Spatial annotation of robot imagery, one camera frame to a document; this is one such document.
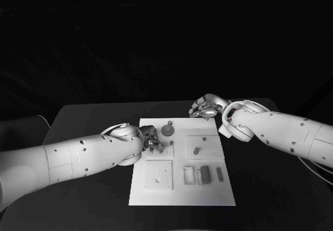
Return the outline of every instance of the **chair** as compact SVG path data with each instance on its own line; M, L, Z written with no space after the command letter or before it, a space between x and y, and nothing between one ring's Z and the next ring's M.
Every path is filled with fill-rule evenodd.
M40 115L0 121L0 152L40 146L49 129ZM7 208L0 212L0 220Z

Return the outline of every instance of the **small cylinder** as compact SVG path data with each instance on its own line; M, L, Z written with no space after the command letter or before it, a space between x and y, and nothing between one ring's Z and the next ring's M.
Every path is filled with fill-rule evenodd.
M199 152L199 148L194 149L193 154L197 155L197 152Z
M209 174L209 167L207 166L201 166L200 167L200 171L201 171L201 181L203 184L209 184L210 181L210 174Z
M217 172L217 176L219 176L219 181L223 181L223 177L222 177L222 172L220 172L220 168L216 168L216 172Z

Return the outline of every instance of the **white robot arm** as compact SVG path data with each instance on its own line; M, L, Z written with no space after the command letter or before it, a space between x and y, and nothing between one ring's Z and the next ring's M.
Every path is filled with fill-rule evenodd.
M109 135L0 152L0 212L46 186L134 164L148 147L160 153L164 150L154 126L121 124Z
M272 148L333 167L333 126L272 112L249 100L230 102L206 94L191 105L188 116L207 120L217 113L222 113L219 133L224 137L249 142L256 135Z

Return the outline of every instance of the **black table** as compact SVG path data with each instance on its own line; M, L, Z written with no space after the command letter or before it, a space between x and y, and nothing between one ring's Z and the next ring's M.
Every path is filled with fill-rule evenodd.
M278 111L269 99L249 100ZM67 105L43 144L99 134L119 123L138 126L139 118L186 118L193 102ZM219 128L220 114L214 120ZM333 195L297 157L256 137L220 140L236 206L128 206L132 165L116 166L24 195L8 207L1 231L331 230Z

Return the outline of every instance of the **black curtain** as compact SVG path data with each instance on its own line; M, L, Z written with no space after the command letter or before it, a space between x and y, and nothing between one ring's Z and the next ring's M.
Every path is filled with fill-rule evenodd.
M206 93L304 115L331 79L331 19L304 5L0 7L0 119Z

